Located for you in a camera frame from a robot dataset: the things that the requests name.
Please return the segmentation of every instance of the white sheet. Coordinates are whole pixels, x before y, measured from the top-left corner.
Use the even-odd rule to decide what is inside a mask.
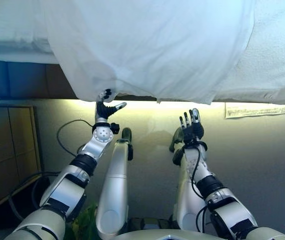
[[[85,101],[110,88],[209,104],[254,22],[251,0],[41,3],[51,49]]]
[[[285,88],[285,1],[257,0],[254,16],[248,46],[216,98],[278,102]]]
[[[0,61],[58,64],[39,0],[0,0]]]
[[[190,25],[187,24],[188,21],[196,21],[196,19],[190,19],[195,12],[192,8],[194,6],[192,4],[195,4],[195,2],[191,3],[191,5],[181,5],[179,4],[181,3],[180,1],[170,1],[171,5],[169,4],[164,8],[160,1],[157,3],[144,1],[140,3],[141,6],[133,8],[133,3],[128,5],[126,1],[123,1],[125,6],[121,5],[122,1],[120,1],[117,5],[115,3],[110,4],[109,2],[107,7],[100,5],[104,1],[91,1],[90,4],[92,5],[83,9],[64,9],[64,6],[61,5],[64,3],[63,1],[44,0],[43,2],[52,6],[52,8],[47,9],[48,12],[56,11],[60,13],[53,16],[57,21],[64,20],[68,16],[69,18],[71,18],[70,16],[75,18],[76,13],[84,15],[77,15],[77,18],[92,19],[90,24],[82,22],[78,26],[81,31],[90,27],[89,33],[81,34],[81,31],[77,32],[76,28],[66,28],[63,26],[63,35],[60,35],[61,37],[57,37],[56,39],[58,44],[66,44],[65,49],[67,52],[72,52],[72,56],[77,62],[83,61],[82,57],[88,57],[85,54],[87,52],[80,51],[75,53],[73,50],[68,49],[69,42],[66,39],[74,36],[72,40],[76,40],[79,43],[81,38],[92,35],[92,31],[95,34],[98,33],[99,40],[88,39],[85,42],[87,47],[90,47],[88,51],[91,55],[95,56],[95,61],[98,59],[98,63],[91,62],[88,65],[85,64],[80,73],[83,76],[87,75],[88,78],[85,81],[91,79],[91,84],[88,82],[84,85],[73,84],[75,82],[73,79],[79,79],[78,75],[75,75],[75,72],[72,73],[68,70],[70,68],[69,65],[74,63],[66,61],[61,64],[74,91],[82,99],[94,100],[96,98],[96,91],[100,89],[99,86],[103,82],[95,78],[95,75],[98,74],[100,78],[111,78],[112,81],[109,81],[107,85],[115,87],[119,92],[154,96],[158,99],[182,99],[199,103],[209,103],[214,98],[216,100],[236,99],[241,101],[285,104],[285,1],[278,1],[275,4],[273,0],[257,0],[254,8],[253,33],[246,50],[234,68],[232,66],[237,62],[237,51],[234,52],[235,55],[231,55],[231,52],[227,53],[227,50],[231,50],[231,48],[227,47],[226,49],[222,49],[224,52],[219,52],[221,51],[218,48],[219,45],[218,47],[216,46],[217,48],[213,45],[220,34],[219,32],[212,31],[218,26],[213,26],[210,29],[211,24],[215,25],[214,21],[219,18],[219,15],[214,14],[217,10],[215,8],[208,13],[214,15],[213,18],[208,14],[206,15],[205,11],[200,11],[197,16],[199,17],[198,21],[194,25]],[[89,4],[88,1],[65,1],[68,5],[76,2],[77,4]],[[207,1],[201,4],[203,6],[204,4],[217,6],[220,4],[220,1]],[[130,13],[126,13],[129,9],[132,10],[131,15]],[[185,29],[185,34],[187,35],[178,34],[183,33],[180,30],[181,27],[179,27],[179,24],[172,26],[175,23],[176,14],[178,13],[183,16],[177,22]],[[230,15],[226,10],[223,16],[228,16],[228,19],[235,17],[234,15]],[[121,25],[121,20],[124,18],[125,22],[131,23]],[[49,64],[58,63],[49,45],[47,33],[47,28],[53,28],[56,31],[55,28],[58,26],[49,26],[48,24],[50,25],[50,23],[45,21],[44,12],[40,7],[40,0],[0,0],[0,60]],[[121,26],[132,26],[132,28],[116,31],[115,26],[119,28]],[[212,44],[212,48],[205,49],[203,47],[200,50],[195,50],[197,45],[190,44],[191,41],[188,40],[192,36],[188,35],[188,31],[195,29],[204,31],[204,33],[215,33],[207,37],[202,34],[198,34],[197,36],[196,43],[203,40],[203,44],[207,45],[207,47]],[[155,31],[153,38],[148,38],[152,35],[153,30]],[[146,31],[146,34],[142,38],[139,38],[141,31]],[[224,35],[227,38],[223,37],[220,41],[221,43],[224,42],[224,39],[228,39],[229,33],[225,32]],[[166,42],[163,40],[166,37],[168,38],[168,36],[173,36],[177,41],[172,45],[166,45]],[[105,48],[110,53],[109,55],[104,55]],[[128,58],[133,53],[136,54],[137,58]],[[229,58],[227,61],[225,59],[220,60],[222,65],[219,66],[219,69],[215,69],[213,65],[207,65],[212,59],[219,62],[219,58],[215,58],[215,55],[221,53],[225,53]],[[167,61],[163,62],[163,68],[159,68],[159,58]],[[202,75],[202,72],[208,74],[206,69],[207,71],[213,69],[214,71],[211,74],[216,74],[216,77],[219,71],[221,76],[224,75],[224,71],[228,72],[228,74],[225,74],[225,77],[218,80],[219,77],[215,79]],[[193,77],[196,79],[192,82],[193,84],[187,84],[185,80],[192,79]]]

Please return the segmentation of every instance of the black cable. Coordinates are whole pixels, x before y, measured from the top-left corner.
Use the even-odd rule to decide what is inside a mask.
[[[74,123],[74,122],[84,122],[84,123],[86,123],[88,126],[93,127],[89,122],[87,122],[87,121],[85,121],[85,120],[82,120],[82,119],[72,120],[72,121],[66,122],[64,125],[62,125],[62,126],[58,129],[58,131],[57,131],[57,133],[56,133],[56,139],[57,139],[58,144],[62,147],[62,149],[64,149],[64,150],[65,150],[67,153],[69,153],[70,155],[76,157],[75,154],[73,154],[71,151],[69,151],[67,148],[64,147],[64,145],[62,144],[62,142],[61,142],[61,140],[60,140],[60,138],[59,138],[59,133],[61,132],[61,130],[62,130],[64,127],[66,127],[68,124],[71,124],[71,123]]]
[[[40,178],[38,178],[36,180],[36,182],[34,183],[34,185],[32,186],[32,190],[31,190],[31,201],[32,201],[32,205],[34,206],[35,209],[39,209],[39,204],[37,204],[36,202],[36,199],[35,199],[35,192],[36,192],[36,188],[37,188],[37,185],[39,183],[39,181],[45,177],[49,177],[49,176],[58,176],[57,174],[44,174],[42,175]]]
[[[198,192],[196,192],[196,189],[195,189],[195,182],[194,182],[194,179],[195,179],[196,170],[197,170],[198,165],[199,165],[199,161],[200,161],[200,159],[201,159],[201,151],[198,149],[198,147],[196,147],[195,149],[198,151],[198,159],[197,159],[196,166],[194,167],[193,172],[192,172],[192,176],[191,176],[191,187],[192,187],[193,192],[194,192],[198,197],[200,197],[201,199],[204,199],[203,196],[201,196]]]
[[[202,213],[202,211],[206,211],[206,209],[207,209],[207,206],[204,206],[202,209],[200,209],[199,210],[199,212],[197,213],[197,216],[196,216],[196,228],[197,228],[197,231],[198,232],[201,232],[201,230],[199,229],[199,226],[198,226],[198,218],[199,218],[199,216],[201,215],[201,213]]]
[[[202,233],[205,233],[205,217],[206,217],[206,210],[207,206],[205,206],[204,210],[202,211]]]
[[[12,212],[15,214],[15,216],[19,219],[19,220],[24,220],[24,218],[18,213],[17,208],[15,207],[14,201],[13,201],[13,194],[14,192],[21,188],[26,182],[28,182],[31,178],[40,175],[40,174],[59,174],[60,172],[57,171],[39,171],[39,172],[35,172],[33,174],[31,174],[30,176],[26,177],[20,184],[18,184],[9,194],[8,196],[8,202],[10,205],[10,208],[12,210]]]

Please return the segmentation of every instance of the white towel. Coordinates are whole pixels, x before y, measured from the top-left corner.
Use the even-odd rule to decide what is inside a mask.
[[[285,0],[257,0],[248,46],[215,98],[280,103],[284,88]]]

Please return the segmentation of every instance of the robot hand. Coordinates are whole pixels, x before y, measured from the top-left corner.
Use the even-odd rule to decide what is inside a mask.
[[[196,108],[189,110],[191,124],[186,112],[183,113],[186,125],[184,124],[183,117],[180,116],[180,125],[183,132],[183,141],[188,147],[192,145],[194,141],[199,141],[204,136],[204,128],[201,124],[201,117]]]
[[[125,102],[120,103],[116,106],[105,106],[104,100],[107,100],[112,95],[110,89],[106,89],[101,92],[96,101],[96,113],[95,113],[95,123],[106,123],[110,115],[117,112],[119,109],[124,108],[127,104]]]

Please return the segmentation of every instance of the black joint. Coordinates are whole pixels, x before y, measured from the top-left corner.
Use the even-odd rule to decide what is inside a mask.
[[[213,192],[225,188],[222,182],[213,175],[206,176],[202,180],[198,181],[196,186],[204,199],[206,199]]]
[[[172,157],[173,164],[180,166],[182,163],[183,156],[184,156],[184,148],[178,149]]]
[[[84,170],[89,176],[94,175],[94,170],[97,166],[96,160],[86,154],[78,154],[70,165],[76,166]]]
[[[130,143],[132,141],[132,130],[129,127],[125,127],[121,132],[121,138],[128,140]]]
[[[128,161],[133,160],[134,158],[134,148],[133,145],[129,144],[128,145]]]
[[[182,143],[184,140],[184,132],[181,127],[177,128],[174,132],[171,140],[171,144],[169,146],[169,151],[172,153],[175,151],[175,144]]]
[[[108,122],[97,122],[92,126],[91,133],[95,131],[97,127],[111,127],[111,125]]]
[[[119,124],[114,123],[114,122],[111,123],[110,130],[112,131],[113,134],[118,134],[120,130]]]

